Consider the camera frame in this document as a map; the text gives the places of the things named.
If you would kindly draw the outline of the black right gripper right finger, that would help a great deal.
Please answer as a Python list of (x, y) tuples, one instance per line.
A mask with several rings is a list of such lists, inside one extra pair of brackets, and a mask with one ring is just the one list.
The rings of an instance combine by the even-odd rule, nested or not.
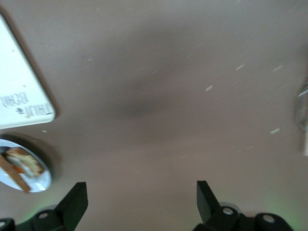
[(205, 224), (216, 210), (220, 208), (220, 204), (205, 180), (197, 181), (196, 193), (197, 208), (202, 222)]

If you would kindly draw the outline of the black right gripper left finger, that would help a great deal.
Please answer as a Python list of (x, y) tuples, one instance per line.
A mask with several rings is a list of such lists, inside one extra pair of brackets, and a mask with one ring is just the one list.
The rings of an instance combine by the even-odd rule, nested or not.
[(87, 210), (87, 185), (78, 182), (55, 208), (67, 231), (74, 231)]

